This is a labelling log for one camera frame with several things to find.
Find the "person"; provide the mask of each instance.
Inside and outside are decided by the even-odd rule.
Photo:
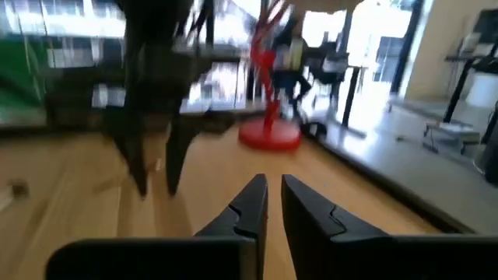
[[[273,86],[278,89],[284,89],[290,104],[295,113],[298,112],[298,103],[306,96],[307,92],[311,89],[311,84],[303,77],[303,52],[307,47],[306,41],[301,36],[302,30],[302,16],[293,13],[284,29],[274,38],[272,42],[272,50],[276,52],[277,58],[275,60],[275,67],[272,73]],[[302,49],[300,50],[300,61],[298,66],[292,67],[285,63],[285,56],[292,55],[291,46],[296,42]],[[300,84],[300,93],[294,98],[294,88],[296,84]]]

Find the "red round base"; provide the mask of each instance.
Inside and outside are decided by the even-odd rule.
[[[239,141],[255,149],[292,151],[299,148],[301,132],[297,125],[288,121],[275,120],[268,129],[264,119],[257,119],[240,126]]]

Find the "white wall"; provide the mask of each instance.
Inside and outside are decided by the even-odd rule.
[[[475,25],[482,9],[498,7],[498,0],[426,0],[400,88],[410,100],[447,96],[452,64],[445,62]]]

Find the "wooden surface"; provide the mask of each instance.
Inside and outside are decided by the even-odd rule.
[[[62,245],[90,237],[191,236],[256,174],[269,185],[266,279],[294,279],[280,178],[292,174],[360,218],[397,234],[436,230],[337,159],[304,142],[294,154],[255,152],[222,138],[190,147],[175,198],[165,186],[165,138],[148,137],[149,196],[142,201],[114,146],[100,135],[0,142],[0,184],[25,180],[30,196],[0,212],[0,279],[42,279]]]

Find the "white object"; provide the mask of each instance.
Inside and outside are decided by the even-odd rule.
[[[474,128],[472,126],[468,126],[468,125],[441,123],[441,124],[439,124],[439,127],[441,129],[444,129],[445,131],[448,131],[451,133],[471,133],[471,132],[474,132]]]
[[[498,75],[476,72],[467,103],[475,107],[494,109],[498,100]]]
[[[467,35],[461,44],[460,52],[461,53],[473,53],[477,44],[481,39],[481,33],[470,33]]]
[[[477,44],[475,46],[473,56],[486,56],[493,49],[493,44]]]

